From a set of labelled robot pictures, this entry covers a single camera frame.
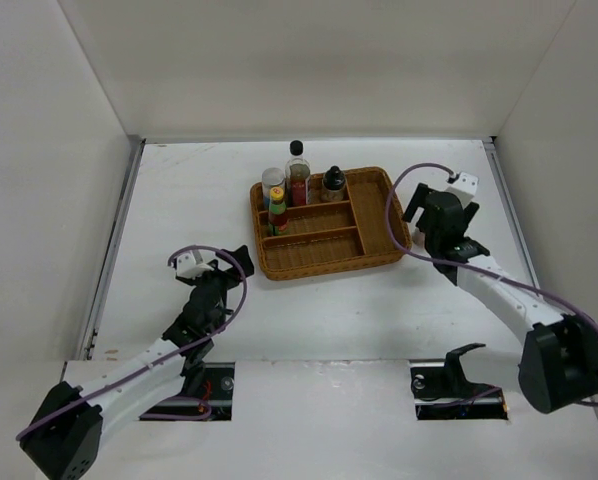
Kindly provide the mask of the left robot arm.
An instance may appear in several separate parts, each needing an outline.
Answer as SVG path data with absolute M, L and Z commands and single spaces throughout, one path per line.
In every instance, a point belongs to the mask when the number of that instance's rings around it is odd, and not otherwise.
M 168 264 L 176 280 L 190 286 L 174 322 L 144 351 L 89 382 L 61 381 L 46 394 L 31 423 L 16 437 L 21 450 L 48 479 L 80 479 L 100 448 L 127 424 L 149 418 L 150 409 L 175 396 L 189 399 L 203 387 L 203 360 L 213 339 L 236 318 L 228 293 L 248 290 L 254 265 L 247 246 L 215 249 L 206 262 L 204 247 L 173 253 Z

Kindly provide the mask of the tall bottle black cap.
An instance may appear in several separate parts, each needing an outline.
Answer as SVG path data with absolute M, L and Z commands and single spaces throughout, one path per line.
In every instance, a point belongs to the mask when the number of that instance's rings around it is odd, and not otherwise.
M 305 206 L 310 202 L 311 168 L 304 158 L 304 145 L 293 140 L 289 145 L 290 159 L 285 166 L 286 194 L 291 206 Z

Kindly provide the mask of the wicker divided basket tray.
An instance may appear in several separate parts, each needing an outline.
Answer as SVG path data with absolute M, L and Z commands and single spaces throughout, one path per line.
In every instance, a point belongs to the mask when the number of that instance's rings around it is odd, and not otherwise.
M 288 208 L 288 229 L 280 236 L 269 232 L 262 184 L 251 187 L 258 262 L 268 279 L 286 281 L 387 265 L 402 258 L 398 245 L 412 245 L 400 201 L 393 199 L 385 209 L 392 187 L 387 172 L 373 166 L 344 174 L 344 198 L 325 203 L 320 201 L 323 175 L 313 175 L 314 202 Z

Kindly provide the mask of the small jar white lid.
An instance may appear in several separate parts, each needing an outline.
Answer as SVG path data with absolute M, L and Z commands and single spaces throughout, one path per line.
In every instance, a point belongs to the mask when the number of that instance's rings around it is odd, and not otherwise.
M 414 227 L 411 236 L 414 245 L 419 248 L 425 247 L 425 233 L 422 232 L 418 227 Z

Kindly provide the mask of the red sauce bottle yellow cap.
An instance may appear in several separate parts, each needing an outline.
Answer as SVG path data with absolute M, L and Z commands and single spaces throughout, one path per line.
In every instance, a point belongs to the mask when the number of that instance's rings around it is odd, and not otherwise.
M 268 228 L 272 236 L 282 235 L 288 228 L 285 190 L 281 186 L 273 187 L 269 191 Z

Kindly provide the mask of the jar with white beads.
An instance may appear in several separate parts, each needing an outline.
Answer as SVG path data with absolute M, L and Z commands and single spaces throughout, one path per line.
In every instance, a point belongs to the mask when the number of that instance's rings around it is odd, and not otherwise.
M 285 187 L 285 173 L 277 167 L 267 168 L 263 171 L 261 177 L 263 205 L 265 209 L 269 208 L 270 191 L 274 187 Z

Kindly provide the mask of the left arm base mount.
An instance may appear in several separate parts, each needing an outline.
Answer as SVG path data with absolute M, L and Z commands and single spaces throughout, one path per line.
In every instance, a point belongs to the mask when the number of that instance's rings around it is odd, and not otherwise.
M 141 421 L 230 421 L 235 391 L 234 362 L 188 359 L 181 391 L 152 407 Z

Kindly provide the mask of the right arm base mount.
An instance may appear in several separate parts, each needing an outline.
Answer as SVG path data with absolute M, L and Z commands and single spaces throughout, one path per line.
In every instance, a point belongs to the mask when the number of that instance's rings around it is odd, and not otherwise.
M 485 344 L 471 343 L 449 351 L 443 359 L 410 363 L 410 389 L 419 421 L 508 420 L 503 391 L 469 381 L 461 358 Z

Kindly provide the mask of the black cap spice bottle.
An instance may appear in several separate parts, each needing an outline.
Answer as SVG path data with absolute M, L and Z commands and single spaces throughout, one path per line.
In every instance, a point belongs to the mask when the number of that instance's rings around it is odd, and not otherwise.
M 336 165 L 331 166 L 323 175 L 321 200 L 323 202 L 339 202 L 345 199 L 346 178 L 344 172 Z

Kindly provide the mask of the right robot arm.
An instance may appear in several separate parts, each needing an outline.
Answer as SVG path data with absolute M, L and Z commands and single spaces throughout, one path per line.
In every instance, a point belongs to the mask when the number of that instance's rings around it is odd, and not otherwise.
M 513 379 L 528 403 L 548 414 L 598 394 L 598 333 L 576 313 L 547 303 L 528 285 L 509 279 L 479 242 L 466 236 L 479 209 L 450 187 L 418 184 L 402 220 L 418 210 L 416 227 L 437 271 L 477 298 L 519 340 Z

